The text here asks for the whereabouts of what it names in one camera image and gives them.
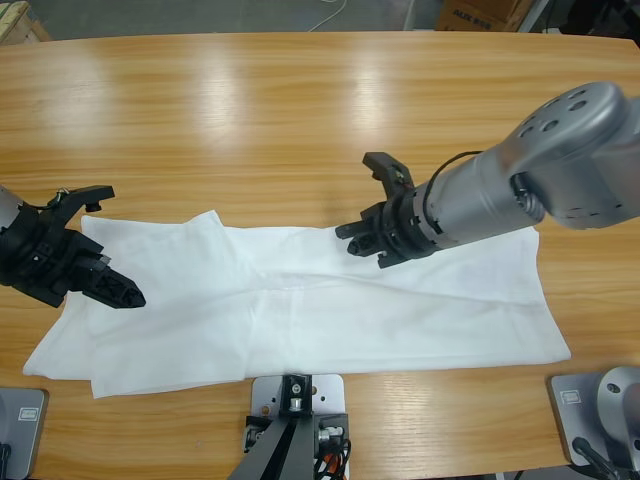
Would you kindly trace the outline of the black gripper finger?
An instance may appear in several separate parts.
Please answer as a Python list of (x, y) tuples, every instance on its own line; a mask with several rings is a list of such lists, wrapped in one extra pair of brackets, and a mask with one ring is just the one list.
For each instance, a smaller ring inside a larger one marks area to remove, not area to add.
[(135, 309), (146, 305), (146, 299), (138, 286), (110, 267), (90, 271), (85, 295), (114, 309)]
[(371, 237), (374, 241), (382, 239), (381, 220), (386, 203), (378, 202), (360, 212), (360, 219), (335, 228), (339, 239), (355, 239), (359, 236)]
[(387, 241), (384, 235), (376, 233), (361, 233), (355, 235), (347, 246), (349, 254), (359, 257), (378, 255), (386, 257), (388, 253)]

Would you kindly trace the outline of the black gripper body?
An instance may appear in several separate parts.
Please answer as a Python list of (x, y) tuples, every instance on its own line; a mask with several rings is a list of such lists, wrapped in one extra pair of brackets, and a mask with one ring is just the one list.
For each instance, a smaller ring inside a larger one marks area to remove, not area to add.
[(20, 206), (11, 224), (1, 228), (1, 284), (53, 307), (69, 291), (106, 303), (111, 268), (102, 247), (67, 227), (80, 209)]
[(382, 207), (378, 230), (380, 268), (421, 259), (441, 250), (422, 229), (423, 221), (414, 209), (414, 192), (398, 194)]

